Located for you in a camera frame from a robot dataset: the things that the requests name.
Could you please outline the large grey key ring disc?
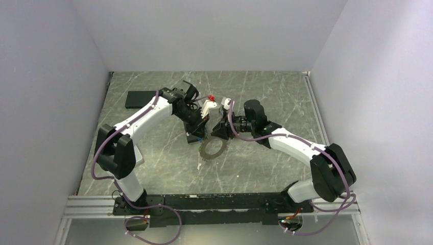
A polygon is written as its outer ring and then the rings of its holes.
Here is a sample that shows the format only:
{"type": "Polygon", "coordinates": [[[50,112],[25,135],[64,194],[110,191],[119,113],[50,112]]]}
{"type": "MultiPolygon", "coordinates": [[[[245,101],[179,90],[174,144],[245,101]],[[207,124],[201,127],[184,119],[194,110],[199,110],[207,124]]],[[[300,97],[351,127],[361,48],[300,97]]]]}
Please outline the large grey key ring disc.
{"type": "Polygon", "coordinates": [[[227,148],[228,141],[221,138],[210,136],[209,138],[203,140],[199,155],[204,160],[212,160],[220,156],[227,148]]]}

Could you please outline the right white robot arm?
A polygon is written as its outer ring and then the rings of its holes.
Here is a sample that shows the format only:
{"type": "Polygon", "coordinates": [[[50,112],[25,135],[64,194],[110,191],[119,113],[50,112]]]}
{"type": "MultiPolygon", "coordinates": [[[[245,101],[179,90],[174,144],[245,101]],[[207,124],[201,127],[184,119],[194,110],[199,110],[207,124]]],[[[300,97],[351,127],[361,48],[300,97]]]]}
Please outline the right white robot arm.
{"type": "Polygon", "coordinates": [[[323,145],[289,132],[268,120],[258,100],[244,103],[243,116],[236,116],[233,106],[234,100],[223,98],[223,118],[213,128],[212,136],[256,142],[294,157],[311,171],[311,179],[292,183],[283,191],[281,204],[284,210],[293,212],[301,202],[317,198],[333,202],[340,197],[350,197],[350,186],[356,182],[356,175],[338,144],[323,145]]]}

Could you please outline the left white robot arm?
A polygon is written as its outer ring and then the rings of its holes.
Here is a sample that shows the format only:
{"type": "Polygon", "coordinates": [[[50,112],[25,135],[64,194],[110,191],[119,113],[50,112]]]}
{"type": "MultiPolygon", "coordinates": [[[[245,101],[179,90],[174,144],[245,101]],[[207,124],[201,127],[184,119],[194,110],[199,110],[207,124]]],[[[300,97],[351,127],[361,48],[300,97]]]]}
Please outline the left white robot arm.
{"type": "Polygon", "coordinates": [[[143,213],[147,192],[134,173],[136,164],[143,160],[137,142],[172,115],[182,120],[189,135],[203,139],[209,111],[217,107],[212,96],[200,97],[193,84],[186,91],[166,87],[157,90],[150,102],[129,118],[99,128],[91,163],[92,178],[111,180],[127,200],[127,208],[133,214],[143,213]]]}

